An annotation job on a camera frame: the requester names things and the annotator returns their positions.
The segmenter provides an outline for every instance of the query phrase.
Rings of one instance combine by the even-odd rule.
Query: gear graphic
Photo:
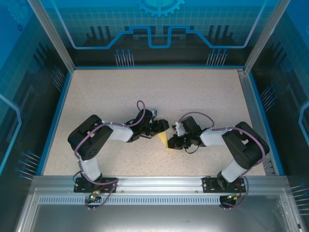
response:
[[[18,24],[22,24],[28,16],[28,6],[26,0],[0,0],[0,7],[5,5]]]
[[[180,5],[184,4],[184,0],[136,0],[136,3],[140,10],[145,11],[145,14],[150,13],[152,17],[155,15],[161,17],[179,10]]]

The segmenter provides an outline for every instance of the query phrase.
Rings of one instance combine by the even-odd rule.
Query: black robot arm segment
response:
[[[102,119],[97,115],[90,116],[85,122],[83,122],[78,128],[76,128],[68,137],[68,142],[73,150],[77,145],[98,125],[101,125]],[[78,154],[82,160],[92,159],[103,147],[105,142],[112,134],[113,129],[109,126],[104,126],[97,130],[94,136],[87,139],[81,147],[78,149]]]
[[[196,146],[205,146],[200,138],[202,132],[201,127],[195,122],[192,116],[184,118],[180,125],[173,125],[175,131],[182,130],[183,135],[178,136],[179,133],[174,134],[172,138],[168,140],[168,147],[171,149],[182,150],[189,148],[192,144]]]
[[[235,127],[243,129],[256,138],[262,145],[265,154],[269,152],[267,143],[246,122],[240,122]],[[250,169],[262,158],[262,151],[258,144],[246,134],[231,130],[223,134],[222,138],[236,163],[243,169]]]
[[[155,109],[153,109],[152,111],[146,109],[145,116],[141,120],[141,122],[136,126],[130,127],[133,131],[133,135],[128,140],[128,142],[133,142],[139,139],[141,136],[151,138],[156,134],[166,131],[169,128],[169,123],[164,119],[154,120],[156,114],[157,111]],[[134,120],[131,120],[132,124],[136,123],[141,117],[142,111],[138,113]]]

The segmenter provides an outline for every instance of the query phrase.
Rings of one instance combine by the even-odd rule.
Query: blue wall panel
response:
[[[121,49],[134,54],[136,65],[242,65],[276,3],[43,1],[77,66],[117,66]],[[221,62],[207,62],[213,49]]]
[[[26,0],[0,0],[0,50],[0,230],[10,232],[37,169],[26,155],[40,159],[68,70]]]
[[[292,186],[309,183],[308,7],[291,0],[252,70]]]

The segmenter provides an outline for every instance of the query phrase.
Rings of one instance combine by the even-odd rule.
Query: enclosure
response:
[[[307,231],[308,7],[0,0],[3,231]],[[187,154],[156,135],[106,142],[98,166],[119,182],[88,212],[89,193],[73,191],[80,168],[68,136],[90,115],[135,118],[138,100],[169,122],[167,138],[191,111],[208,114],[215,128],[252,126],[270,152],[247,174],[246,202],[230,211],[219,207],[228,194],[203,192],[202,178],[233,159],[227,147]]]

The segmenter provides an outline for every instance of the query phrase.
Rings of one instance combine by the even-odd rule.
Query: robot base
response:
[[[101,178],[100,182],[109,182],[116,180],[117,178]],[[100,189],[101,193],[110,193],[112,190],[113,184],[100,186],[89,183],[85,178],[79,177],[75,181],[74,192],[82,192],[82,193],[92,193]]]
[[[237,178],[234,182],[223,190],[218,184],[217,177],[206,176],[202,178],[203,192],[204,193],[239,193],[239,188],[236,184],[241,185],[241,193],[246,192],[245,183],[243,178]]]

